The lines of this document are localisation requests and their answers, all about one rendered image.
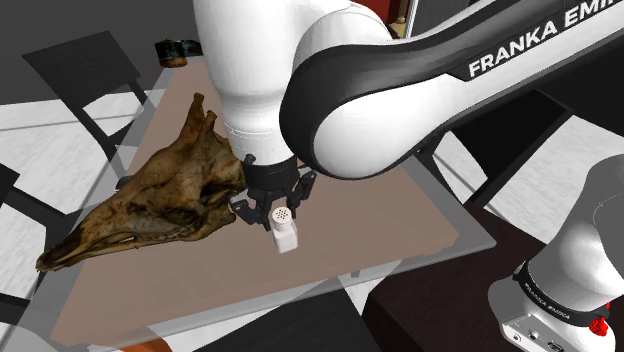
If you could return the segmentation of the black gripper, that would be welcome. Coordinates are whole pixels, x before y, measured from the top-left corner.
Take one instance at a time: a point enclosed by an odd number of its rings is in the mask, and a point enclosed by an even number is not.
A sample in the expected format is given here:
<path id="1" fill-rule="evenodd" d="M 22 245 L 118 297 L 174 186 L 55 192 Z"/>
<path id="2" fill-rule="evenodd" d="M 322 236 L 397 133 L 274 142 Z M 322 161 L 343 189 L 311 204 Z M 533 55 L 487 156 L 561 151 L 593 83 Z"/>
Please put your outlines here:
<path id="1" fill-rule="evenodd" d="M 250 153 L 243 159 L 243 172 L 247 191 L 232 196 L 229 199 L 230 208 L 245 223 L 261 224 L 266 231 L 271 229 L 268 219 L 271 201 L 268 193 L 288 188 L 285 191 L 287 207 L 296 210 L 309 198 L 317 177 L 314 170 L 301 169 L 299 178 L 295 157 L 277 164 L 259 165 L 256 157 Z"/>

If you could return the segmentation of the white salt shaker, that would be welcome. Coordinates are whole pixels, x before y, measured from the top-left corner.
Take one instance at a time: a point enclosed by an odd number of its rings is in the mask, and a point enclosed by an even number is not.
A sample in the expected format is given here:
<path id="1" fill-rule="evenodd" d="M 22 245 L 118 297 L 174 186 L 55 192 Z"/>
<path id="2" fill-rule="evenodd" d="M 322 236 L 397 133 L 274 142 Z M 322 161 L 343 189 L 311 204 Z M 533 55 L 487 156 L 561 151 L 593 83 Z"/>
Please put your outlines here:
<path id="1" fill-rule="evenodd" d="M 280 254 L 298 247 L 298 230 L 291 210 L 280 206 L 270 215 L 270 226 L 275 245 Z"/>

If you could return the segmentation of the glass table with brown top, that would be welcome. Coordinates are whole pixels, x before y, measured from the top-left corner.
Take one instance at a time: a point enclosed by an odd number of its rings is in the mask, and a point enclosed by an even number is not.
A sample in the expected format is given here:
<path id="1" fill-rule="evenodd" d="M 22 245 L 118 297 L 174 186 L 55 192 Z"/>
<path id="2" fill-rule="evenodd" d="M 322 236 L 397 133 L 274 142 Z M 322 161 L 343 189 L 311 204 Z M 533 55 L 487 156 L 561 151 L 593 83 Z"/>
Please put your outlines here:
<path id="1" fill-rule="evenodd" d="M 381 176 L 319 176 L 279 253 L 237 221 L 48 273 L 4 352 L 112 352 L 493 247 L 493 238 L 415 158 Z"/>

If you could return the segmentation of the brown animal skull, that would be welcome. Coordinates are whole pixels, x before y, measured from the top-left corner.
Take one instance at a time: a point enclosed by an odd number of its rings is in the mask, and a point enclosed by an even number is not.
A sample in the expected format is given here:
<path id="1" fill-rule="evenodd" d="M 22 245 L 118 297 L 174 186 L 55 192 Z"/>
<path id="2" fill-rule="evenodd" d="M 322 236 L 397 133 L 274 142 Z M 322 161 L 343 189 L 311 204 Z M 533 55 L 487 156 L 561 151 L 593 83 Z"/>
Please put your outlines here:
<path id="1" fill-rule="evenodd" d="M 174 241 L 198 241 L 233 223 L 229 198 L 246 188 L 242 162 L 214 131 L 217 115 L 196 93 L 176 140 L 155 152 L 114 195 L 92 209 L 35 268 Z"/>

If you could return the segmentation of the black chair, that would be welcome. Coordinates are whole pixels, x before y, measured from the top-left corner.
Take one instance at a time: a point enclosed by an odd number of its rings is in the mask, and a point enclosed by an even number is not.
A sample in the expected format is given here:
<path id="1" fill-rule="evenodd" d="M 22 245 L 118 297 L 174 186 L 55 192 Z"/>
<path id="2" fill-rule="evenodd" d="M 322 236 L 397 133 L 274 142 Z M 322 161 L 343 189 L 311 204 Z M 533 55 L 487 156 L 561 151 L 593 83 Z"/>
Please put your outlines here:
<path id="1" fill-rule="evenodd" d="M 468 202 L 484 207 L 543 143 L 573 114 L 565 105 L 534 89 L 471 113 L 429 138 L 414 156 L 443 185 L 433 155 L 452 133 L 486 176 Z"/>
<path id="2" fill-rule="evenodd" d="M 282 305 L 193 352 L 382 352 L 344 290 Z"/>
<path id="3" fill-rule="evenodd" d="M 140 74 L 108 31 L 95 33 L 48 48 L 26 53 L 22 58 L 52 89 L 111 160 L 130 127 L 106 134 L 85 111 L 90 103 L 127 85 L 138 101 L 147 101 L 138 84 Z"/>
<path id="4" fill-rule="evenodd" d="M 65 214 L 15 186 L 20 174 L 0 163 L 0 207 L 7 204 L 46 228 L 45 245 L 48 249 L 60 243 L 71 232 L 81 209 Z"/>

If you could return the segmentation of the dark round container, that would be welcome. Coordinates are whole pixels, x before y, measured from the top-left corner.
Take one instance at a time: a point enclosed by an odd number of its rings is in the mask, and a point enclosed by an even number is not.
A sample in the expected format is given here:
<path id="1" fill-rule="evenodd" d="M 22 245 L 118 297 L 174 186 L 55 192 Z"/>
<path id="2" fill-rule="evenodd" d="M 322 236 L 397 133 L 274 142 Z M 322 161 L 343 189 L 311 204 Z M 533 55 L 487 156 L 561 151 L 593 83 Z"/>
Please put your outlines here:
<path id="1" fill-rule="evenodd" d="M 165 39 L 154 44 L 159 64 L 163 68 L 178 68 L 188 64 L 188 57 L 202 56 L 201 44 L 195 40 Z"/>

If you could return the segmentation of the dark robot stand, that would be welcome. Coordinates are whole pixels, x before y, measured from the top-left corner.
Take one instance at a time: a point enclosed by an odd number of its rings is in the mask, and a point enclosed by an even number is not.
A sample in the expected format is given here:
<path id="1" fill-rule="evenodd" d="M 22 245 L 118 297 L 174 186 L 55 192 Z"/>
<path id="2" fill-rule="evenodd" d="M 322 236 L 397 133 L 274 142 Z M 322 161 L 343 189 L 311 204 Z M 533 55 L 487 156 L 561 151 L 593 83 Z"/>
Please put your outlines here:
<path id="1" fill-rule="evenodd" d="M 481 207 L 464 208 L 496 245 L 382 280 L 363 310 L 381 352 L 520 352 L 503 338 L 487 292 L 544 243 Z"/>

